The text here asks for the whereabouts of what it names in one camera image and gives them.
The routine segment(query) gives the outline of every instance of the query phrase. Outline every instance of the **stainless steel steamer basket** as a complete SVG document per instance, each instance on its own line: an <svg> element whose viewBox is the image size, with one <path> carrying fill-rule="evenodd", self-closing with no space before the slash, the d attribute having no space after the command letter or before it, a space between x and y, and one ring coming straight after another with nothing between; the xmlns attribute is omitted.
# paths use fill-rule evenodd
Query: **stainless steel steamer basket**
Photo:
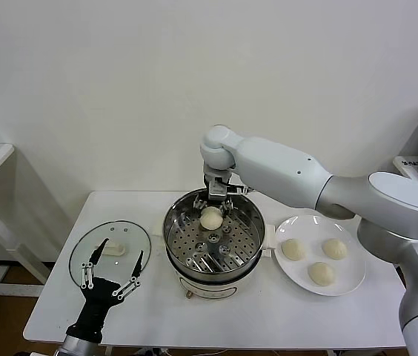
<svg viewBox="0 0 418 356"><path fill-rule="evenodd" d="M184 276L203 284L232 283L258 263L265 237L260 210L245 196L231 196L233 208L222 226L209 231L199 223L194 200L205 189L191 191L168 210L163 225L167 255Z"/></svg>

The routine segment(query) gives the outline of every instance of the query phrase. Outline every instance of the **steamed bun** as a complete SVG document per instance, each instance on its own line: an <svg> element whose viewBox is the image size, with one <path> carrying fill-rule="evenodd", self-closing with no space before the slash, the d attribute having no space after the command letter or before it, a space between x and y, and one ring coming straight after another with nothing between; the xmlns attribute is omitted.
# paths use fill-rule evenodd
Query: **steamed bun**
<svg viewBox="0 0 418 356"><path fill-rule="evenodd" d="M300 261L306 257L305 247L298 239L289 239L282 243L283 254L292 261Z"/></svg>
<svg viewBox="0 0 418 356"><path fill-rule="evenodd" d="M222 212L215 206L208 206L202 209L199 222L203 228L216 230L221 227L223 221Z"/></svg>
<svg viewBox="0 0 418 356"><path fill-rule="evenodd" d="M329 239L324 241L322 250L326 256L333 260L342 260L348 255L348 248L340 239Z"/></svg>
<svg viewBox="0 0 418 356"><path fill-rule="evenodd" d="M320 286L326 287L336 280L336 273L333 268L324 262L316 262L308 267L310 278Z"/></svg>

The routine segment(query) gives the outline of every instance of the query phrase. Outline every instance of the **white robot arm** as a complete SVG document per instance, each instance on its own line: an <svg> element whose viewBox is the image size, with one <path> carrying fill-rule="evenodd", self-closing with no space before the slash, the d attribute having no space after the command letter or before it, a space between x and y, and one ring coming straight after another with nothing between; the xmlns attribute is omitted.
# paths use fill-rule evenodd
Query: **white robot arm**
<svg viewBox="0 0 418 356"><path fill-rule="evenodd" d="M335 177L312 156L225 126L211 128L201 143L210 199L225 200L232 172L244 184L294 208L328 217L362 217L361 244L378 258L400 265L407 290L399 310L411 356L418 356L418 182L377 172Z"/></svg>

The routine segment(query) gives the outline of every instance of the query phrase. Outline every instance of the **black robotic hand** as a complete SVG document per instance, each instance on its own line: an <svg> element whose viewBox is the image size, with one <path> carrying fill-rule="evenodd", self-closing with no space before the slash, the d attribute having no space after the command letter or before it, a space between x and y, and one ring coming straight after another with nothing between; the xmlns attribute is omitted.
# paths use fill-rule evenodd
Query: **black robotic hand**
<svg viewBox="0 0 418 356"><path fill-rule="evenodd" d="M109 309L123 303L126 296L140 287L138 278L142 272L143 251L140 252L131 278L123 286L105 278L94 277L93 267L104 251L105 239L92 253L88 263L82 263L81 291L85 304L76 323L67 328L66 334L91 343L102 341L102 328Z"/></svg>

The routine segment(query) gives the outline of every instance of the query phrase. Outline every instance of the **glass lid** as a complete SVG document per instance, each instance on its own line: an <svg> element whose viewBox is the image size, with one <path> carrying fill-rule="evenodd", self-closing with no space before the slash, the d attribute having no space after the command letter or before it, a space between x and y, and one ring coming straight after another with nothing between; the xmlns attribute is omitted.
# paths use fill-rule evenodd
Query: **glass lid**
<svg viewBox="0 0 418 356"><path fill-rule="evenodd" d="M82 283L82 263L89 262L90 255L105 239L109 240L94 267L95 277L124 284L131 278L140 251L143 251L142 271L145 269L151 252L147 232L129 221L106 222L87 232L70 255L69 272L77 286Z"/></svg>

